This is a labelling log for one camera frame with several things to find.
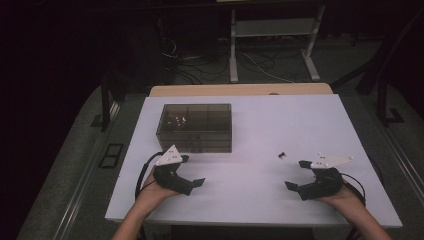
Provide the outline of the black metal stand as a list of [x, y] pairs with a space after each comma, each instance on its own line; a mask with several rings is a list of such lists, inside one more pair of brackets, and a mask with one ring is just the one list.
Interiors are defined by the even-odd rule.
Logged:
[[404, 119], [396, 108], [389, 108], [387, 105], [388, 84], [378, 81], [377, 87], [377, 117], [384, 127], [388, 127], [392, 123], [403, 123]]
[[111, 122], [112, 104], [114, 102], [122, 102], [126, 93], [127, 85], [123, 79], [115, 75], [104, 75], [101, 78], [100, 85], [102, 113], [95, 116], [91, 126], [100, 127], [101, 131], [105, 131]]

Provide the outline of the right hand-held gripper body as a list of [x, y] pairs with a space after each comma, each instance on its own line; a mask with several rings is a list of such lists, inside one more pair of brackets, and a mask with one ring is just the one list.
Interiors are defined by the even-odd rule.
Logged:
[[301, 199], [312, 200], [337, 193], [343, 185], [343, 179], [341, 173], [337, 170], [337, 166], [352, 161], [353, 158], [350, 156], [319, 153], [311, 161], [311, 168], [305, 168], [313, 172], [315, 180], [312, 183], [299, 186], [297, 192]]

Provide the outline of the person's right hand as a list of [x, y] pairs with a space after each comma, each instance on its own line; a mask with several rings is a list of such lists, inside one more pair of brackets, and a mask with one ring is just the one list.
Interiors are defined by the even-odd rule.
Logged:
[[332, 196], [319, 198], [319, 201], [331, 206], [349, 221], [358, 220], [366, 213], [359, 198], [345, 186]]

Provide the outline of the tinted transparent drawer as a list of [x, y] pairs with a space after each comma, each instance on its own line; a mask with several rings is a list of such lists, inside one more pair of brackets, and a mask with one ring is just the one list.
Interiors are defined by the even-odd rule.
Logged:
[[227, 141], [161, 141], [160, 146], [167, 150], [174, 145], [182, 153], [231, 153], [232, 145]]

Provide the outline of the black floor outlet frame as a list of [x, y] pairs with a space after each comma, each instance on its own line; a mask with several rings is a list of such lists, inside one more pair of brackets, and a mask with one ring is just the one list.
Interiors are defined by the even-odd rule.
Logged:
[[109, 144], [100, 162], [98, 163], [98, 167], [105, 168], [105, 169], [115, 168], [119, 162], [120, 156], [123, 151], [123, 147], [124, 145], [121, 143]]

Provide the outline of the person's left hand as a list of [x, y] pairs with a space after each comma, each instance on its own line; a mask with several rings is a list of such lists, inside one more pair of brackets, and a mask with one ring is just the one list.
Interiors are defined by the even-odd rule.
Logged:
[[143, 183], [139, 197], [145, 201], [161, 203], [169, 197], [176, 196], [177, 192], [160, 186], [152, 175]]

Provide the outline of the metal floor rail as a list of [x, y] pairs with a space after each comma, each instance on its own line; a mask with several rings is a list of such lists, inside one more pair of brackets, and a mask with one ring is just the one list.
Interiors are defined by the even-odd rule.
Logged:
[[115, 121], [116, 116], [120, 111], [120, 104], [116, 101], [111, 103], [110, 107], [106, 108], [106, 112], [102, 114], [108, 115], [110, 123], [105, 127], [102, 127], [98, 137], [90, 151], [88, 160], [83, 169], [82, 176], [78, 181], [75, 191], [67, 204], [66, 211], [61, 218], [60, 224], [55, 232], [53, 240], [68, 240], [75, 219], [78, 216], [83, 200], [89, 190], [92, 179], [94, 178], [94, 172], [99, 162], [99, 158], [103, 148], [106, 145], [107, 139], [109, 138], [111, 128]]
[[373, 122], [376, 124], [386, 143], [389, 145], [389, 150], [394, 156], [397, 165], [403, 172], [403, 175], [413, 189], [415, 195], [424, 206], [424, 180], [419, 176], [417, 170], [410, 162], [405, 150], [402, 148], [401, 144], [390, 129], [390, 123], [392, 123], [392, 120], [388, 120], [387, 122], [382, 121], [377, 116], [376, 105], [369, 97], [364, 97], [362, 101]]

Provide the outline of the white metal stand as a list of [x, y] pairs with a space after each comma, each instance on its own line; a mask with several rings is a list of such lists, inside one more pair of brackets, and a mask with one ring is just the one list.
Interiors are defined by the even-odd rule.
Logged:
[[318, 36], [325, 8], [325, 5], [319, 6], [316, 15], [313, 18], [266, 20], [238, 20], [236, 11], [232, 10], [229, 56], [230, 82], [237, 83], [239, 80], [236, 57], [236, 39], [270, 36], [307, 36], [308, 44], [300, 51], [300, 54], [311, 80], [314, 82], [319, 81], [320, 76], [313, 63], [311, 54]]

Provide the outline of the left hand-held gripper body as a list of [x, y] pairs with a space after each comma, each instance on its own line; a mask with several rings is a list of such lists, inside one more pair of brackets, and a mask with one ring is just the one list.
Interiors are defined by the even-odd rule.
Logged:
[[153, 176], [160, 186], [189, 196], [194, 188], [192, 182], [177, 174], [182, 164], [181, 156], [177, 148], [172, 145], [156, 161]]

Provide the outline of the cluster of small shiny pieces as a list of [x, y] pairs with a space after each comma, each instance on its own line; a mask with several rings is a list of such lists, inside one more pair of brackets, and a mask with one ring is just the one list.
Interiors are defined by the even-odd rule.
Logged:
[[186, 125], [186, 118], [184, 116], [171, 115], [167, 118], [167, 125], [171, 127], [184, 127]]

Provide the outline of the tinted transparent storage box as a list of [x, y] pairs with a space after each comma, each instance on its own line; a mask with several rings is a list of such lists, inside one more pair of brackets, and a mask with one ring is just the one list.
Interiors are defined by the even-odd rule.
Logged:
[[[184, 116], [184, 127], [167, 125], [171, 115]], [[161, 141], [227, 141], [232, 145], [232, 107], [224, 104], [165, 104], [156, 131]]]

